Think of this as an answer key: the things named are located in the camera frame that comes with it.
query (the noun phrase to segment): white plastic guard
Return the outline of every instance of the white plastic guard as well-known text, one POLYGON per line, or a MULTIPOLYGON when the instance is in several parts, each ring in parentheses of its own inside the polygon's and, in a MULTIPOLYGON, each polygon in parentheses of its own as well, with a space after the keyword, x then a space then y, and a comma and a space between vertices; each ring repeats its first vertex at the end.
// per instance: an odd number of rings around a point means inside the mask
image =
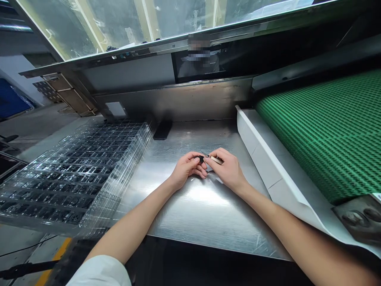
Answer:
POLYGON ((349 245, 363 247, 379 258, 381 248, 356 241, 291 154, 254 109, 237 108, 238 132, 271 199, 294 216, 349 245))

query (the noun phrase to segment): green conveyor belt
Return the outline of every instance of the green conveyor belt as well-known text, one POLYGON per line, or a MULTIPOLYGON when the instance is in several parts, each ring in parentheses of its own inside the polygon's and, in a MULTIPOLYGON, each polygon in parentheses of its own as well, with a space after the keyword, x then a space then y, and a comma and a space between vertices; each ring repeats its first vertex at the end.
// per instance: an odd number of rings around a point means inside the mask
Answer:
POLYGON ((381 70, 272 95, 256 110, 330 203, 381 192, 381 70))

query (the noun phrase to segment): clear plastic tray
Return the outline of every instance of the clear plastic tray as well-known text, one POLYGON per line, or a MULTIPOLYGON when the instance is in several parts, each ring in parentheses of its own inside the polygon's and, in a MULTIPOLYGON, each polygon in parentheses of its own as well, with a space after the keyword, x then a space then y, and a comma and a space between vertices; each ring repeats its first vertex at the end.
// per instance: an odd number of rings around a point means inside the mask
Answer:
POLYGON ((71 237, 103 234, 151 137, 146 122, 91 120, 0 186, 0 221, 71 237))

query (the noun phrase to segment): stainless steel workbench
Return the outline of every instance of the stainless steel workbench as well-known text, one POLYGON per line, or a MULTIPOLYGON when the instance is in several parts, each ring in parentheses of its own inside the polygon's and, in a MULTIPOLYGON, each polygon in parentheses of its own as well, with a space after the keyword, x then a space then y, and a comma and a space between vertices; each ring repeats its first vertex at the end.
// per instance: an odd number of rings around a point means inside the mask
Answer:
MULTIPOLYGON (((218 147, 236 155, 248 182, 269 196, 237 131, 235 120, 177 122, 166 140, 149 143, 113 223, 164 182, 185 153, 209 153, 218 147)), ((148 235, 291 260, 263 220, 214 172, 209 172, 205 180, 191 176, 159 212, 148 235)))

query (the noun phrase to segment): forearm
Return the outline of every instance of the forearm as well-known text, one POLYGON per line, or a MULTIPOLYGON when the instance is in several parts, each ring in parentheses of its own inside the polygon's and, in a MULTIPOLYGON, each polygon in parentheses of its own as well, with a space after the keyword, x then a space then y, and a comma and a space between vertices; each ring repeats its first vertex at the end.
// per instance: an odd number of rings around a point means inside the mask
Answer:
POLYGON ((236 191, 272 229, 315 285, 378 285, 377 277, 332 243, 246 184, 236 191))
POLYGON ((86 260, 97 255, 108 255, 125 264, 138 248, 156 215, 174 191, 168 181, 161 184, 99 240, 86 260))

